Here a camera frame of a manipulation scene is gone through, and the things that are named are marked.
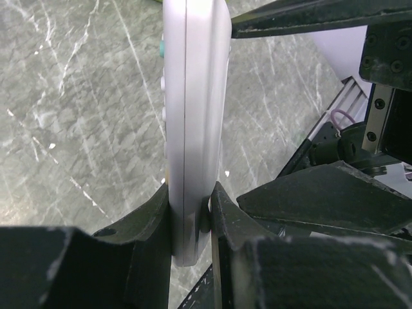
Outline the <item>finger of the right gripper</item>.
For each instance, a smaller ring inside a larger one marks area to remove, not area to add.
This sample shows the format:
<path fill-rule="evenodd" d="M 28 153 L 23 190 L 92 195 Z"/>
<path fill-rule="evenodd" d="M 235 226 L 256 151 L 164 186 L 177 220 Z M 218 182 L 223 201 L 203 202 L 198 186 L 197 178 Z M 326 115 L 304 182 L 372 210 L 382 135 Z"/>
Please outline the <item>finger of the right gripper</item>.
<path fill-rule="evenodd" d="M 232 38 L 321 32 L 411 19 L 411 1 L 273 1 L 231 19 Z"/>
<path fill-rule="evenodd" d="M 237 198 L 249 216 L 392 234 L 411 224 L 411 198 L 343 161 L 276 178 Z"/>

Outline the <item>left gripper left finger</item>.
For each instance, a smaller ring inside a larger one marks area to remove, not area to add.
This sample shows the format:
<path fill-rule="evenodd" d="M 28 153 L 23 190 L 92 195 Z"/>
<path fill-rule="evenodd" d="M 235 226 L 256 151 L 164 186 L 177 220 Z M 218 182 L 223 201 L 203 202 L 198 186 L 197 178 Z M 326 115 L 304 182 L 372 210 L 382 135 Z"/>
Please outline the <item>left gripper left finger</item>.
<path fill-rule="evenodd" d="M 170 273 L 166 185 L 94 234 L 1 229 L 2 308 L 167 308 Z"/>

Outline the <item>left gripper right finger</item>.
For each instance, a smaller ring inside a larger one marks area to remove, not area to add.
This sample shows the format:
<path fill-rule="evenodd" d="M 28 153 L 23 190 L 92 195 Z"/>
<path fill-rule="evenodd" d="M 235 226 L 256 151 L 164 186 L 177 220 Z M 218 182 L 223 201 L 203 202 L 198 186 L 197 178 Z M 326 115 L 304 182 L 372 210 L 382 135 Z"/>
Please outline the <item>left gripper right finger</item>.
<path fill-rule="evenodd" d="M 411 271 L 386 240 L 277 237 L 232 202 L 211 195 L 216 308 L 410 308 Z"/>

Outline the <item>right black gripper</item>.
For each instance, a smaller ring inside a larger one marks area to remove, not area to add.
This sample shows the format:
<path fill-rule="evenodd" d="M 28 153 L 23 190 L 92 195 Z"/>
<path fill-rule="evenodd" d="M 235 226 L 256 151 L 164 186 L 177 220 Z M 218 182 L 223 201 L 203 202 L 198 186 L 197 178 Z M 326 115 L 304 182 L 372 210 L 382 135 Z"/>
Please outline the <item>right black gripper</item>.
<path fill-rule="evenodd" d="M 368 26 L 359 67 L 372 83 L 362 148 L 411 163 L 411 21 Z"/>

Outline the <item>white remote control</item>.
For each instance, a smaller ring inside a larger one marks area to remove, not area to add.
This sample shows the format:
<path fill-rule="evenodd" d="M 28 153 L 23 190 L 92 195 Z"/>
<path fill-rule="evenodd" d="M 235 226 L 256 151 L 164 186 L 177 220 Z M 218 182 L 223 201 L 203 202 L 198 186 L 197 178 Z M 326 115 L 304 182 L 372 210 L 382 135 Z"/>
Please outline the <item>white remote control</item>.
<path fill-rule="evenodd" d="M 161 87 L 165 156 L 178 267 L 197 263 L 218 178 L 232 23 L 224 1 L 164 1 Z"/>

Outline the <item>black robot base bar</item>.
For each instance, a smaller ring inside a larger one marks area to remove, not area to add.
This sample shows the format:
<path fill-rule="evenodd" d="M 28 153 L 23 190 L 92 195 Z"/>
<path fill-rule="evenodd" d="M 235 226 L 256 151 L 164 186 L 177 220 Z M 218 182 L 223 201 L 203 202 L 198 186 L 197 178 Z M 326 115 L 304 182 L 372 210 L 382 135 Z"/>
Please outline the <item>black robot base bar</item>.
<path fill-rule="evenodd" d="M 384 153 L 373 154 L 364 150 L 365 128 L 364 122 L 358 122 L 338 131 L 331 122 L 325 122 L 313 138 L 303 141 L 279 176 L 338 161 L 372 177 L 386 174 L 386 167 L 399 164 L 400 160 Z"/>

